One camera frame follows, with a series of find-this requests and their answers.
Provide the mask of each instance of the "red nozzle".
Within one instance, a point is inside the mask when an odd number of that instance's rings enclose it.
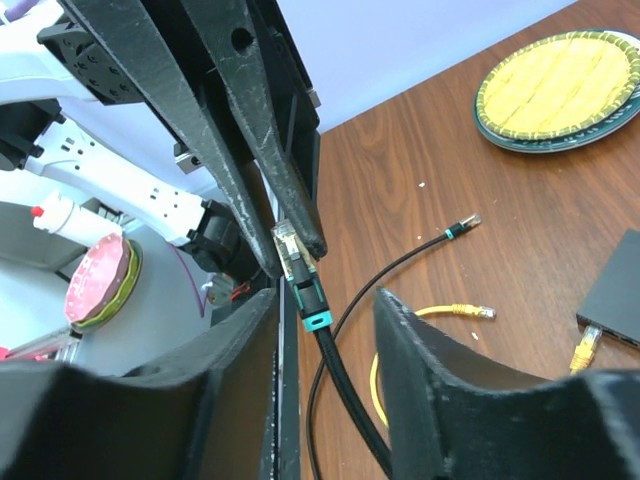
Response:
[[[34,217],[41,217],[44,215],[44,209],[42,207],[33,207],[31,209],[31,215]]]

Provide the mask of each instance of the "pink bowl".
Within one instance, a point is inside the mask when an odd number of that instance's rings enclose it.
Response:
[[[113,299],[127,274],[130,257],[129,245],[117,233],[91,247],[67,290],[64,314],[70,323],[95,317]]]

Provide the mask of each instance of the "brown wood surface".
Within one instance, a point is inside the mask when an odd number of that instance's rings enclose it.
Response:
[[[567,373],[581,337],[576,310],[625,230],[640,229],[640,120],[593,145],[533,156],[486,141],[471,106],[507,55],[587,28],[640,36],[640,2],[582,0],[323,136],[319,207],[330,252],[319,272],[335,317],[386,264],[478,212],[480,227],[400,268],[385,285],[414,308],[492,306],[494,322],[432,322],[511,367],[550,379]],[[372,297],[352,315],[339,347],[373,415]],[[300,342],[304,414],[319,354],[311,335]],[[639,367],[640,354],[606,339],[594,366]],[[324,479],[383,478],[328,379],[315,425]],[[303,478],[310,479],[304,425],[302,444]]]

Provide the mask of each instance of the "yellow ethernet cable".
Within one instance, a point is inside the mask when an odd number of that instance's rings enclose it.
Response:
[[[496,318],[496,311],[490,307],[477,307],[475,305],[465,305],[463,303],[454,303],[453,305],[438,305],[435,307],[427,307],[415,312],[419,317],[425,315],[433,315],[436,313],[452,313],[454,315],[469,315],[472,317]],[[389,426],[387,414],[384,411],[380,395],[378,394],[378,354],[376,353],[371,363],[371,371],[369,372],[369,390],[371,391],[371,400],[373,400],[373,408],[375,408],[378,417],[385,426]]]
[[[600,340],[601,335],[602,329],[593,325],[589,325],[584,329],[582,340],[576,347],[573,358],[571,359],[571,365],[569,366],[571,375],[575,375],[591,364],[596,354],[596,347],[598,346],[598,340]]]

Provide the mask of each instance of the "screw hole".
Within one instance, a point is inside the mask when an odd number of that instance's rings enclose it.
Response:
[[[253,43],[253,36],[246,28],[236,28],[231,32],[231,45],[238,53],[246,53]]]

